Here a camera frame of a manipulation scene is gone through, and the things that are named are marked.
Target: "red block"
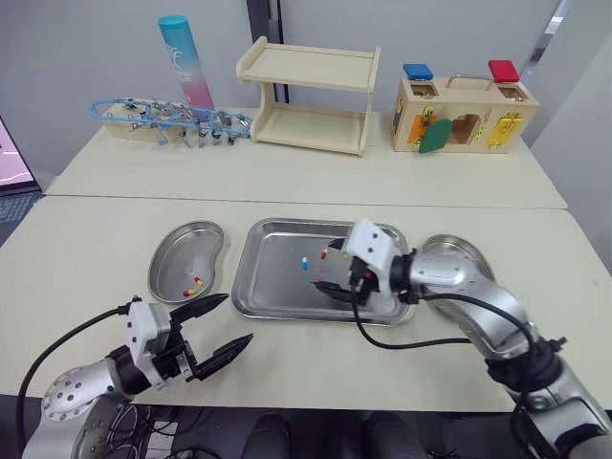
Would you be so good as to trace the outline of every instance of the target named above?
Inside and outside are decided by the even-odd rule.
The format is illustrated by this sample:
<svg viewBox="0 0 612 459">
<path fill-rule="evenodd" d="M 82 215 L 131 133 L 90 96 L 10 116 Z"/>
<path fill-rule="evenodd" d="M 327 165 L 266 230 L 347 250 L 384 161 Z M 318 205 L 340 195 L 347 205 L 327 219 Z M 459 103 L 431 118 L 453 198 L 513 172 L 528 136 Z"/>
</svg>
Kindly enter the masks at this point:
<svg viewBox="0 0 612 459">
<path fill-rule="evenodd" d="M 516 83 L 520 80 L 511 60 L 490 60 L 489 68 L 496 83 Z"/>
</svg>

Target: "white wall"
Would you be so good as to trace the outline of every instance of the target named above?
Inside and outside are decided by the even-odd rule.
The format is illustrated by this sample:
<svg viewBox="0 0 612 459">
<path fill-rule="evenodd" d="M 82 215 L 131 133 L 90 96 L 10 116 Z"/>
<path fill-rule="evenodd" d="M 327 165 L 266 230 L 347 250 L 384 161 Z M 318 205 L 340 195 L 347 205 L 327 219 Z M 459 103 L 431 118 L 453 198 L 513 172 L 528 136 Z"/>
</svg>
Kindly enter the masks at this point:
<svg viewBox="0 0 612 459">
<path fill-rule="evenodd" d="M 258 106 L 235 63 L 252 43 L 244 0 L 4 0 L 0 115 L 43 185 L 94 135 L 94 100 L 185 100 L 157 19 L 184 14 L 215 104 Z"/>
<path fill-rule="evenodd" d="M 402 65 L 425 62 L 438 77 L 490 74 L 490 59 L 520 71 L 558 0 L 282 0 L 286 43 L 374 51 L 382 47 L 374 106 L 391 111 Z M 363 109 L 365 97 L 291 88 L 291 101 Z"/>
<path fill-rule="evenodd" d="M 612 273 L 611 56 L 608 35 L 533 151 Z"/>
<path fill-rule="evenodd" d="M 573 0 L 526 85 L 541 107 L 523 133 L 532 145 L 569 97 L 601 43 L 610 35 L 610 0 Z"/>
</svg>

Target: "yellow latch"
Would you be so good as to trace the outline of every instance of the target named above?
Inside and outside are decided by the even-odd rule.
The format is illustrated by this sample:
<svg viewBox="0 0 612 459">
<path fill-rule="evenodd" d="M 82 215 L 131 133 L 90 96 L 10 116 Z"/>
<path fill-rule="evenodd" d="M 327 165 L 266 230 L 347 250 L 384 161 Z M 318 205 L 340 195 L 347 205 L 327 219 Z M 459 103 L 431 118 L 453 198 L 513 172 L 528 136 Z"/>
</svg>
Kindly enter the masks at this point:
<svg viewBox="0 0 612 459">
<path fill-rule="evenodd" d="M 402 111 L 404 110 L 404 98 L 398 98 L 398 104 L 395 107 L 395 115 L 393 116 L 393 122 L 391 123 L 391 132 L 395 136 L 400 124 L 400 118 L 402 117 Z"/>
<path fill-rule="evenodd" d="M 474 136 L 475 141 L 479 141 L 482 138 L 482 133 L 485 131 L 485 126 L 480 126 L 478 131 L 476 131 L 476 135 Z"/>
<path fill-rule="evenodd" d="M 425 107 L 422 115 L 414 117 L 412 129 L 410 129 L 410 135 L 408 136 L 408 143 L 410 143 L 413 148 L 419 147 L 425 131 L 427 131 L 429 125 L 436 121 L 436 119 L 437 117 L 433 116 L 433 107 L 431 105 Z"/>
<path fill-rule="evenodd" d="M 500 118 L 487 140 L 487 147 L 499 148 L 505 145 L 513 137 L 521 122 L 523 119 L 518 112 L 507 113 L 505 117 Z"/>
</svg>

